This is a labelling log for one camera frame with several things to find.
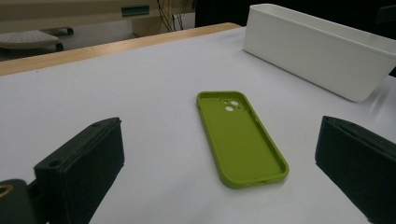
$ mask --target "cable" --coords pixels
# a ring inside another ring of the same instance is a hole
[[[166,18],[169,17],[165,17],[165,14],[167,14],[169,16],[169,14],[167,12],[164,11],[163,7],[160,4],[160,0],[157,0],[157,4],[158,4],[158,10],[160,12],[160,17],[161,17],[161,21],[163,22],[163,25],[165,26],[167,32],[172,32],[172,25],[170,24],[169,20]]]
[[[180,30],[184,30],[182,17],[184,17],[186,15],[187,4],[188,3],[189,3],[188,0],[184,0],[181,12],[179,14],[177,14],[177,21],[178,21],[178,25],[180,27]]]
[[[172,15],[172,23],[174,25],[174,31],[175,31],[176,30],[176,26],[175,26],[175,16],[174,15]]]

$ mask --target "desk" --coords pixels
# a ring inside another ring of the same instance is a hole
[[[232,27],[159,35],[178,40],[156,45],[116,43],[132,50],[112,54],[108,45],[81,49],[81,58],[66,51],[14,63],[29,71],[0,77],[0,179],[32,181],[33,166],[51,151],[118,116],[126,162],[92,223],[368,223],[315,165],[318,132],[328,115],[396,142],[396,78],[352,103],[244,52],[245,28],[197,36]],[[3,71],[4,64],[13,63],[0,63]],[[255,108],[289,163],[284,181],[238,190],[219,181],[195,97],[226,90],[243,92]]]
[[[193,0],[165,0],[161,4],[168,16],[194,11]],[[149,6],[148,14],[123,16],[121,13],[122,7],[139,6]],[[156,0],[2,0],[0,3],[0,34],[131,19],[137,35],[166,32]]]

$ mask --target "white plastic bin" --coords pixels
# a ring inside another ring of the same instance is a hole
[[[250,7],[244,49],[355,102],[396,66],[396,40],[271,4]]]

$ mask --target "white surface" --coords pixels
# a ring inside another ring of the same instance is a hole
[[[396,40],[271,4],[250,8],[244,49],[355,102],[396,66]]]
[[[245,28],[0,77],[0,179],[82,129],[119,116],[125,166],[91,223],[368,223],[315,165],[322,116],[396,142],[396,78],[351,103],[243,50]],[[241,91],[288,161],[285,181],[228,189],[195,105]]]

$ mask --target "green phone case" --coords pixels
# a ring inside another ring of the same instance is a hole
[[[204,91],[197,106],[221,182],[231,188],[280,181],[289,166],[238,91]]]

